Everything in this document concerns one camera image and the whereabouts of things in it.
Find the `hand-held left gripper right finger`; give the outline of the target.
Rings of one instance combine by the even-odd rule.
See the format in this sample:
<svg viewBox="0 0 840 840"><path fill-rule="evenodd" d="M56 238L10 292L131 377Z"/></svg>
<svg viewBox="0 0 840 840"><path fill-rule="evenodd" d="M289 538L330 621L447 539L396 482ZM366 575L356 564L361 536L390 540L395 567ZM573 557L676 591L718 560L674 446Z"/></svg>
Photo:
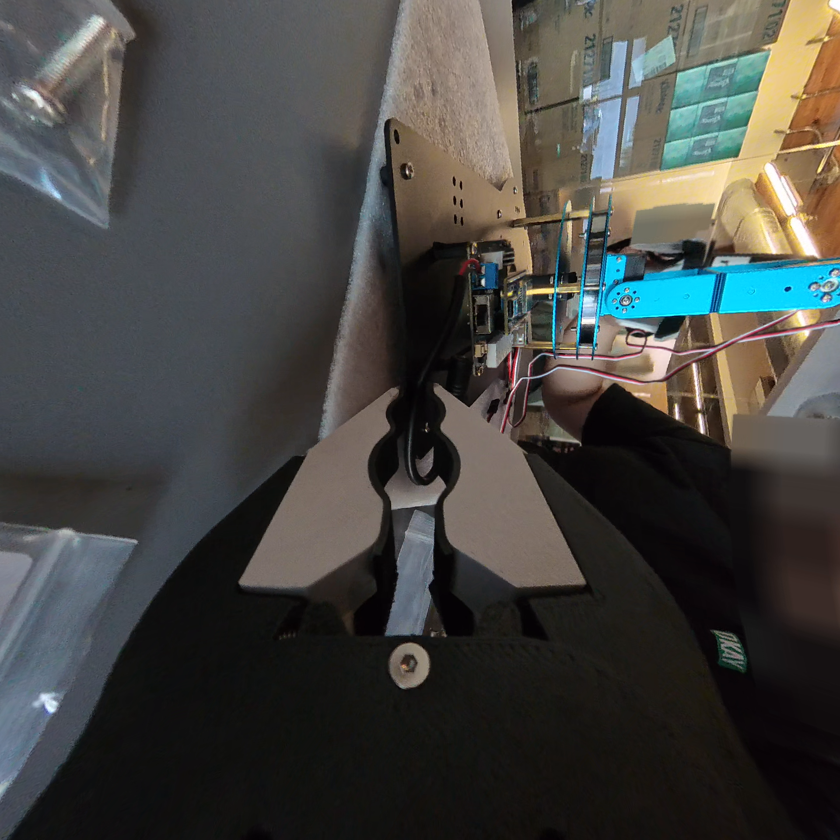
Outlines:
<svg viewBox="0 0 840 840"><path fill-rule="evenodd" d="M435 385L439 433L453 475L439 498L438 534L460 601L516 601L578 592L586 581L524 451Z"/></svg>

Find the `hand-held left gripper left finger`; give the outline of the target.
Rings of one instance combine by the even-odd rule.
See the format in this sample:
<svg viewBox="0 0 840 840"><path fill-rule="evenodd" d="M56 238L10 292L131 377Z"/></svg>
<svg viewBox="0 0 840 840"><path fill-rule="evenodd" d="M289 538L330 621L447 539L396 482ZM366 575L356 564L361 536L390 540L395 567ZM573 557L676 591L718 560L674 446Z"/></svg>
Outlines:
<svg viewBox="0 0 840 840"><path fill-rule="evenodd" d="M328 603L375 593L385 501L370 462L391 432L386 413L398 394L388 389L308 451L238 581L244 592Z"/></svg>

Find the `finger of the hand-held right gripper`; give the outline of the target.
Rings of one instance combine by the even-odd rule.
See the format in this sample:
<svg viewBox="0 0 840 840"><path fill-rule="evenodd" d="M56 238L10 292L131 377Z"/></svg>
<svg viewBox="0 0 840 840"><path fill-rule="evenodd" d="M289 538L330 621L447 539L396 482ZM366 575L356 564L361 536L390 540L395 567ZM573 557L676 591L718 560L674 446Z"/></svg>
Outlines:
<svg viewBox="0 0 840 840"><path fill-rule="evenodd" d="M633 221L632 246L667 249L686 240L707 241L714 203L678 203L640 209Z"/></svg>

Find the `blue toy robot arm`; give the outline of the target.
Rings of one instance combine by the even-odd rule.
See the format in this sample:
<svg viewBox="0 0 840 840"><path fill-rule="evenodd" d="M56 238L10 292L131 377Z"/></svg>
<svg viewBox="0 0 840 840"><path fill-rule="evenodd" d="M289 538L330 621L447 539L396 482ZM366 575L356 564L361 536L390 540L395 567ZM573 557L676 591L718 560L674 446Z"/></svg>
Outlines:
<svg viewBox="0 0 840 840"><path fill-rule="evenodd" d="M602 320L625 324L711 314L826 310L838 305L838 259L778 259L647 272L609 251L613 203L551 217L554 271L504 280L500 315L517 347L593 359Z"/></svg>

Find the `controller circuit board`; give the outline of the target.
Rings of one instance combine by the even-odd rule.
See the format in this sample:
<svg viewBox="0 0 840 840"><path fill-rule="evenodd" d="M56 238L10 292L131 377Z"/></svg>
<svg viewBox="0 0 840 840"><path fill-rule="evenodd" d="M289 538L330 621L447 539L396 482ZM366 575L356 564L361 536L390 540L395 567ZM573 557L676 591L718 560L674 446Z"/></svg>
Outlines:
<svg viewBox="0 0 840 840"><path fill-rule="evenodd" d="M472 243L468 262L472 375L479 377L528 343L532 276L517 267L507 239Z"/></svg>

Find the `black metal base plate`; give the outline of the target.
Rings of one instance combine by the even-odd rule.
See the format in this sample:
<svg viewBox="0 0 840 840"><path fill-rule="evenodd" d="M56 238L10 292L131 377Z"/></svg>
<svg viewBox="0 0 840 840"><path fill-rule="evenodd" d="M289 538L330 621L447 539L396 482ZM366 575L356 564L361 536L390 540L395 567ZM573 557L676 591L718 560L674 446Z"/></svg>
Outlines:
<svg viewBox="0 0 840 840"><path fill-rule="evenodd" d="M414 383L443 334L455 277L470 257L470 245L507 239L520 270L532 272L519 186L497 187L459 163L398 119L385 122L385 167L396 248L397 288L406 381ZM469 282L453 332L429 372L463 403L477 399L494 374L472 374Z"/></svg>

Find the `person's right forearm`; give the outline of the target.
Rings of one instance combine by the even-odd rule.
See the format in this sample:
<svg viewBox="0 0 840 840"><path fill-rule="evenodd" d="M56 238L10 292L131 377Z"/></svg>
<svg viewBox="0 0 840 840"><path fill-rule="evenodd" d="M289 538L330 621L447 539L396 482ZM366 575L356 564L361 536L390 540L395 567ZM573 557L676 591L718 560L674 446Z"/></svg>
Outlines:
<svg viewBox="0 0 840 840"><path fill-rule="evenodd" d="M554 358L542 360L542 402L551 419L580 442L585 421L611 382L593 373L578 372L578 364Z"/></svg>

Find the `stack of teal tissue packs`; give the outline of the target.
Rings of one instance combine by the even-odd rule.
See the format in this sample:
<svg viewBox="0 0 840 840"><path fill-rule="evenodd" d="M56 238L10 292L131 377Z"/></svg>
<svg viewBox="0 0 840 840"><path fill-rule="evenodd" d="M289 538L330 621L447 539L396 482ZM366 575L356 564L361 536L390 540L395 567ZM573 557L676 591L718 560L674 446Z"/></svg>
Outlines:
<svg viewBox="0 0 840 840"><path fill-rule="evenodd" d="M662 171L739 157L769 58L761 50L677 74Z"/></svg>

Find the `person's black shirt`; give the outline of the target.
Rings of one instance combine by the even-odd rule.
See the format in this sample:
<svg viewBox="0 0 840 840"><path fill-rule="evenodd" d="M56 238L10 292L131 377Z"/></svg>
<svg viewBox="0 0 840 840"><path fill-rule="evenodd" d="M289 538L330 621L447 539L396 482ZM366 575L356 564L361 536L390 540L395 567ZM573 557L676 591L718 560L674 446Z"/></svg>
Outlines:
<svg viewBox="0 0 840 840"><path fill-rule="evenodd" d="M807 838L838 838L838 738L774 714L742 625L730 452L619 385L584 420L568 481L665 583L759 769Z"/></svg>

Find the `white foam sheet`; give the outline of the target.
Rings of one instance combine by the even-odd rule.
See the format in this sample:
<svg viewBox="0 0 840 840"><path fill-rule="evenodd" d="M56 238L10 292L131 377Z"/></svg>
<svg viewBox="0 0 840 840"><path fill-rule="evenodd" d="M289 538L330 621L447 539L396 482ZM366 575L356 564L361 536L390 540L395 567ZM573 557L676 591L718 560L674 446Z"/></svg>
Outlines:
<svg viewBox="0 0 840 840"><path fill-rule="evenodd" d="M510 1L403 1L398 9L349 285L318 437L397 383L396 247L381 168L389 118L497 187L522 185Z"/></svg>

